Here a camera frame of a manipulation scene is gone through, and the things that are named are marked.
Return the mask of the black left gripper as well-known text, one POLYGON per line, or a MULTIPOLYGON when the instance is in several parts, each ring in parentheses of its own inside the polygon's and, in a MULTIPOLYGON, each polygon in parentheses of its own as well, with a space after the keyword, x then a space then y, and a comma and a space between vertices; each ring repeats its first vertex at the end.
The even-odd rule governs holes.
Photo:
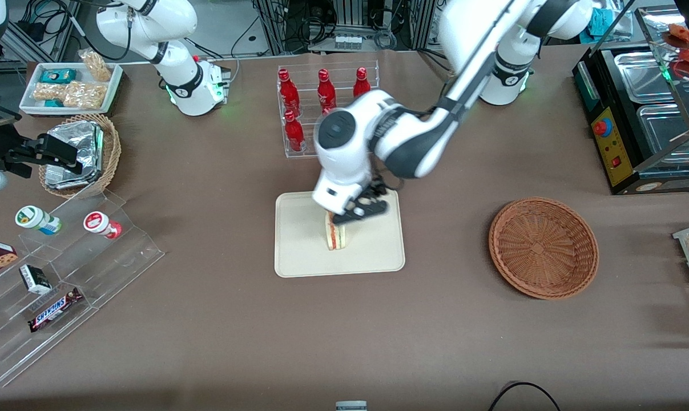
POLYGON ((334 214, 331 221, 334 225, 349 224, 350 222, 369 219, 388 211, 389 205, 383 200, 388 194, 388 187, 383 178, 376 177, 355 199, 351 199, 343 214, 334 214))

